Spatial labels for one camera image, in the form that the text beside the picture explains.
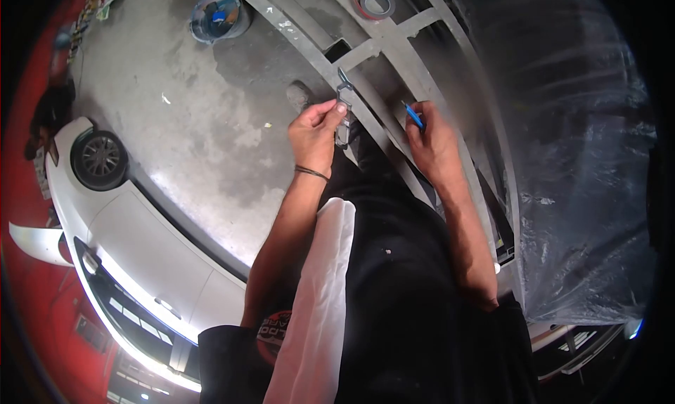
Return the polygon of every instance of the black string bracelet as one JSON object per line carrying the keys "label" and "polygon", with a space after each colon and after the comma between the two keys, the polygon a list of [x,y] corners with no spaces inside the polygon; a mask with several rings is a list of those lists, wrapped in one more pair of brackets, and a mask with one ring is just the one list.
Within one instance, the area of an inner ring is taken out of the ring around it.
{"label": "black string bracelet", "polygon": [[321,174],[321,173],[318,172],[318,171],[309,170],[308,168],[302,167],[302,166],[300,166],[300,165],[296,165],[295,171],[297,171],[297,172],[306,172],[307,174],[311,174],[311,175],[315,175],[315,176],[317,176],[317,177],[321,177],[322,179],[324,179],[324,180],[326,181],[326,183],[328,183],[328,177],[326,177],[325,175]]}

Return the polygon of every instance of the t-shirt logo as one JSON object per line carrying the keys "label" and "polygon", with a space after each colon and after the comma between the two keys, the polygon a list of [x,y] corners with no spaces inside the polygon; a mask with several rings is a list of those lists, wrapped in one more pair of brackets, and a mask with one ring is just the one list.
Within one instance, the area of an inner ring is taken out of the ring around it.
{"label": "t-shirt logo", "polygon": [[258,351],[267,363],[274,366],[279,349],[282,348],[288,324],[291,321],[291,311],[283,310],[265,318],[260,325],[257,335]]}

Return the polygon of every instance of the tire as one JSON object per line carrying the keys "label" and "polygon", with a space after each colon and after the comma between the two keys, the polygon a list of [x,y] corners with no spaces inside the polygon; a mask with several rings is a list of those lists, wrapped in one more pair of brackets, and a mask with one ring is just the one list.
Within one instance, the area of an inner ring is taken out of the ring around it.
{"label": "tire", "polygon": [[80,183],[96,191],[122,184],[129,164],[120,139],[106,130],[93,131],[80,138],[73,146],[70,159]]}

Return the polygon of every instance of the shoe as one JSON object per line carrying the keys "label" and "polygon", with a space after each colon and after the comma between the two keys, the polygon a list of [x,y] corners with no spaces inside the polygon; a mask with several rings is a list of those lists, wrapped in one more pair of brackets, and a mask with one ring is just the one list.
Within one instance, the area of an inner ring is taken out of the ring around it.
{"label": "shoe", "polygon": [[312,91],[299,80],[293,81],[286,88],[286,97],[298,114],[307,110],[310,105],[314,105]]}

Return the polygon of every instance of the person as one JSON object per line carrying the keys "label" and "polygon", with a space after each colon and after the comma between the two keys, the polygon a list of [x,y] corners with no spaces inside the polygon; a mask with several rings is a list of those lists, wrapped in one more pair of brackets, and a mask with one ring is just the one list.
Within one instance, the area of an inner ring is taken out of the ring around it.
{"label": "person", "polygon": [[266,400],[275,350],[283,344],[283,334],[270,335],[269,327],[293,318],[297,282],[288,280],[311,242],[316,210],[329,197],[356,208],[336,403],[535,402],[538,382],[522,310],[512,294],[497,298],[456,135],[436,106],[413,104],[426,129],[420,132],[408,117],[406,134],[446,222],[410,193],[359,122],[350,133],[358,165],[335,149],[344,104],[308,107],[308,95],[302,99],[288,136],[296,165],[318,174],[295,172],[250,270],[241,326],[200,334],[201,402]]}
{"label": "person", "polygon": [[30,121],[30,137],[24,147],[24,158],[27,161],[34,160],[41,147],[45,147],[45,153],[49,150],[56,133],[68,123],[74,98],[72,79],[64,85],[52,84],[47,87]]}

